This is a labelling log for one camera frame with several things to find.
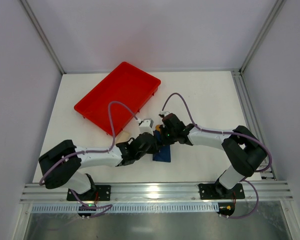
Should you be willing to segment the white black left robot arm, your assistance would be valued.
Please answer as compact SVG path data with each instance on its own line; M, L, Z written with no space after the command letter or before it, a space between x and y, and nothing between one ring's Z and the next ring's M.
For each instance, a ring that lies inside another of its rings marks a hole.
M146 154L159 151L157 138L148 132L130 138L128 141L113 145L112 149L104 147L82 147L72 140L64 140L38 159L42 172L39 180L47 189L66 187L83 195L95 190L90 175L80 173L83 168L107 166L123 167L132 165Z

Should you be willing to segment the aluminium left corner post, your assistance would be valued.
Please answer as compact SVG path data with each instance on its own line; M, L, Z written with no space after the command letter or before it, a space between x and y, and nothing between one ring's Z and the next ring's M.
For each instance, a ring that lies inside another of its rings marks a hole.
M34 11L32 10L32 7L30 6L30 3L28 0L19 0L18 1L24 10L26 16L28 17L29 21L31 22L32 26L34 27L39 39L41 40L42 44L44 45L45 49L47 50L50 58L54 62L55 66L57 67L58 71L64 75L66 74L66 71L64 70L59 58L56 55L56 52L54 51L50 41L48 40L45 31L41 27L40 22L38 21Z

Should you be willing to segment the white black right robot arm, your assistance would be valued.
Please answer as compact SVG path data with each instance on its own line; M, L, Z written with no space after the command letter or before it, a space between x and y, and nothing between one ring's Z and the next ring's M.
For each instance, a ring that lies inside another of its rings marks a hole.
M163 145L176 142L189 146L206 146L223 150L229 159L226 169L213 185L212 192L220 198L230 197L241 180L251 177L267 157L255 136L239 125L233 131L201 129L193 123L185 125L173 113L161 114L160 139Z

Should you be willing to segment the red plastic tray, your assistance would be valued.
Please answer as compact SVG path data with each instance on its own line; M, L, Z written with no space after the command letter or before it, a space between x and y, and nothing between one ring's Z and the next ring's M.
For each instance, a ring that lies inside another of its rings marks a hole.
M121 102L136 114L156 93L160 84L158 78L124 61L85 95L74 110L111 135L109 103Z

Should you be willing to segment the left black controller board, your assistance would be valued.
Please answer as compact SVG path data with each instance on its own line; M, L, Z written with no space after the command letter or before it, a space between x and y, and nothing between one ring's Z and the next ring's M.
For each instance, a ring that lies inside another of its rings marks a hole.
M92 215L96 213L96 210L93 209L93 205L89 204L88 206L81 205L78 207L78 215L81 218L90 218Z

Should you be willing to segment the aluminium right side rail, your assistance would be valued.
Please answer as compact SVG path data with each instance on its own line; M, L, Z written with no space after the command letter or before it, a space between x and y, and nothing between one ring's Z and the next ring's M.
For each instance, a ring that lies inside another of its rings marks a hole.
M266 144L243 75L238 70L231 71L231 75L247 128L250 129L253 135L257 137L260 142ZM268 163L269 158L267 157L260 168L265 168ZM272 166L270 166L267 170L263 170L260 175L263 180L277 180Z

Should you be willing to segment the dark blue paper napkin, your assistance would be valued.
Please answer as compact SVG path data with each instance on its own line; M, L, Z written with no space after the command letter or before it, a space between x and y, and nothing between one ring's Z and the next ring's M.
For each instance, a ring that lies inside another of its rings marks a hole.
M154 136L157 140L158 152L152 155L152 160L154 162L170 163L171 147L169 145L163 145L161 140L161 134L158 130L154 131Z

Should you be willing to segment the aluminium front rail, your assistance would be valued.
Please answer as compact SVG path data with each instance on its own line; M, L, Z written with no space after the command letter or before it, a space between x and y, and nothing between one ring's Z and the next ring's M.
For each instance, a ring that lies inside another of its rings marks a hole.
M250 202L260 201L292 201L293 194L286 181L265 180L252 181L252 185L242 183L239 191L245 198L240 199L238 194L229 199L215 200L218 202ZM154 183L109 183L106 197L109 203L160 203L160 202L212 202L207 199L206 193L199 189L198 182L154 182ZM26 184L19 202L26 203L64 203L67 199L67 188L48 190L35 183Z

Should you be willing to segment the orange plastic spoon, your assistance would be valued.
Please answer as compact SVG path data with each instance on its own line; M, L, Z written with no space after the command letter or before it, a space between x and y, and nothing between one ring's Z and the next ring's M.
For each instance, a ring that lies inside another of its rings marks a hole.
M156 125L156 126L155 126L155 130L158 131L158 132L160 132L160 131L161 131L161 125L159 125L159 124Z

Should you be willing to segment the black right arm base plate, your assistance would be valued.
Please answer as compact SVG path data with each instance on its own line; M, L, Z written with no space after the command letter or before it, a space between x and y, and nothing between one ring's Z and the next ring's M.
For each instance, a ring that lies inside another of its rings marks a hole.
M220 183L200 183L198 190L201 200L245 199L245 193L241 183L237 183L231 189L225 188Z

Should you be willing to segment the aluminium rail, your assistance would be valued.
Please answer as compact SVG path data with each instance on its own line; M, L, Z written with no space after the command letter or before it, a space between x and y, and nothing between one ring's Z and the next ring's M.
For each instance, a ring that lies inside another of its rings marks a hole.
M229 199L215 200L218 202L250 202L260 201L292 201L293 194L286 181L265 180L252 181L252 185L242 183L239 191L245 198L240 199L238 194ZM106 197L109 203L160 203L160 202L212 202L207 199L206 193L199 189L198 182L154 182L154 183L109 183ZM26 184L19 202L26 203L64 203L67 199L67 188L48 190L35 183Z
M253 135L257 137L260 142L266 144L243 75L238 70L231 71L231 75L247 128L250 129ZM265 168L268 163L269 158L267 157L260 168ZM263 170L260 175L263 180L277 180L272 166L270 166L267 170Z

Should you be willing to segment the black controller board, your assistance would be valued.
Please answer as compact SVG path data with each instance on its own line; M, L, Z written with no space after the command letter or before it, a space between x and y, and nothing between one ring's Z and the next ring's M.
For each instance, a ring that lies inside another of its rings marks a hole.
M231 216L235 212L236 206L233 203L221 202L218 204L218 215Z
M78 215L81 218L90 218L92 215L96 213L96 210L93 209L93 205L89 204L88 206L81 205L78 207Z

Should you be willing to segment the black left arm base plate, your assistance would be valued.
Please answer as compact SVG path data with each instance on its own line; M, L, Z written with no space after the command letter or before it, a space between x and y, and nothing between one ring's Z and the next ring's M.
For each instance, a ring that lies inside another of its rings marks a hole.
M88 190L83 194L77 194L81 201L110 201L111 185L96 184L95 188Z

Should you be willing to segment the aluminium corner post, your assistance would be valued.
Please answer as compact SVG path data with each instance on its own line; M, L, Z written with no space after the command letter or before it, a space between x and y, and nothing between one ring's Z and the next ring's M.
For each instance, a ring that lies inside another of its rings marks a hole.
M278 15L280 14L283 6L285 5L286 0L276 0L273 7L271 8L269 14L267 15L264 23L260 31L258 32L251 48L249 49L247 56L245 57L239 72L241 75L244 74L246 69L248 68L249 64L251 63L252 59L254 58L255 54L257 53L258 49L260 48L261 44L265 40L268 32L270 31L272 25L274 24L275 20L277 19Z
M30 6L30 3L28 0L19 0L18 1L24 10L26 16L28 17L29 21L31 22L32 26L34 27L39 39L41 40L42 44L44 45L45 49L47 50L50 58L54 62L55 66L57 67L58 71L64 75L66 74L66 71L64 70L59 58L56 55L56 52L54 51L50 41L48 40L45 31L41 27L40 22L38 21L34 11L32 10L32 7Z

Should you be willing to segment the right black controller board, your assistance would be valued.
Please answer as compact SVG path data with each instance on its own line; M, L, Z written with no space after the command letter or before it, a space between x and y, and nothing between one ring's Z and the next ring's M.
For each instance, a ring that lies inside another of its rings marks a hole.
M218 215L231 216L235 212L236 206L233 203L221 202L218 204Z

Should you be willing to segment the aluminium right corner post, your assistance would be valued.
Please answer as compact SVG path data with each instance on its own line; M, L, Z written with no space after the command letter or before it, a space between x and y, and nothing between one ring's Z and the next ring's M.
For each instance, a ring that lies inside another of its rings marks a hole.
M270 31L272 25L274 24L275 20L277 19L278 15L280 14L283 6L285 5L286 0L276 0L273 7L271 8L269 14L267 15L264 23L260 31L258 32L251 48L249 49L247 56L245 57L239 72L241 75L244 74L246 69L248 68L249 64L251 63L252 59L254 58L255 54L257 53L258 49L260 48L261 44L265 40L268 32Z

